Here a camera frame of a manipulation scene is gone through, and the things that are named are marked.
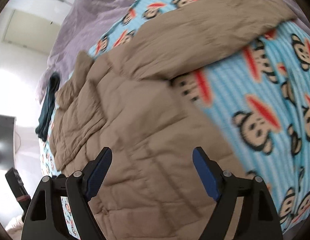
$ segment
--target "beige fabric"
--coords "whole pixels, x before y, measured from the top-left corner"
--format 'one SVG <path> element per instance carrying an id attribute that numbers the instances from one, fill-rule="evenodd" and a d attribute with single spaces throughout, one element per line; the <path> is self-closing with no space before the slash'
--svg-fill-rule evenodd
<path id="1" fill-rule="evenodd" d="M 192 150 L 202 146 L 236 176 L 244 171 L 217 127 L 167 80 L 227 57 L 293 17 L 281 0 L 200 0 L 146 22 L 130 43 L 93 65 L 79 54 L 56 94 L 49 144 L 67 176 L 104 146 L 112 149 L 112 165 L 90 201 L 107 239 L 199 238 L 214 202 Z"/>

